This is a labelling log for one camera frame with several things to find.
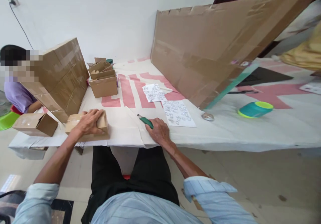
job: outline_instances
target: red object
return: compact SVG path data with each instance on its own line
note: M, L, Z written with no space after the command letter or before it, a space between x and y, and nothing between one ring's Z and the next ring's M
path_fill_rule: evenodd
M124 178L125 180L129 180L129 179L130 179L130 175L123 175L123 178Z
M23 115L14 105L11 106L10 110L18 115Z

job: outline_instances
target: yellow cloth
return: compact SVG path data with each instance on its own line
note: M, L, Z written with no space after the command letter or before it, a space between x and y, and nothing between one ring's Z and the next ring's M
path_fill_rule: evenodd
M321 22L310 38L280 56L282 62L312 71L321 70Z

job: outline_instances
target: right hand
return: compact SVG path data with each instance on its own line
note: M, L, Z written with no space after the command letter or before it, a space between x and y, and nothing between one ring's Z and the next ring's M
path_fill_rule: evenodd
M152 129L149 125L145 124L146 130L152 137L152 139L159 144L160 146L166 147L176 147L174 142L170 139L170 129L167 124L159 119L150 119L150 122L153 124L154 129Z
M104 131L98 129L96 123L103 112L104 110L98 109L91 109L88 112L83 111L83 116L79 123L71 130L70 133L76 132L80 137L85 134L103 134Z

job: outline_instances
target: green utility knife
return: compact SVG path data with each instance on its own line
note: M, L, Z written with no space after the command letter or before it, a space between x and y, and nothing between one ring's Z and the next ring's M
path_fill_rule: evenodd
M150 122L146 117L142 117L140 114L138 114L137 116L143 123L149 125L150 128L154 128L152 122Z

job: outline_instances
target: table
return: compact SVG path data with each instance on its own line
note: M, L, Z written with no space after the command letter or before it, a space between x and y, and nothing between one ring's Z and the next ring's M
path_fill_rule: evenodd
M139 113L147 118L167 121L160 102L148 103L142 87L158 83L167 100L183 100L197 128L170 126L171 139L178 146L201 150L267 151L286 148L312 148L321 146L318 122L321 118L321 96L304 92L299 86L311 81L311 71L288 66L271 59L259 59L262 67L286 73L292 80L235 88L257 90L257 94L227 94L212 109L213 122L205 121L203 111L186 100L155 68L150 60L120 63L114 66L119 82L118 95L94 98L88 87L79 111L93 108L105 109L110 127L110 140L77 143L77 146L131 146L151 148L156 144L137 118ZM237 109L256 100L275 106L268 115L259 119L246 119ZM59 123L53 137L28 136L19 132L9 148L21 158L41 159L44 151L36 147L60 146L66 139L65 124Z

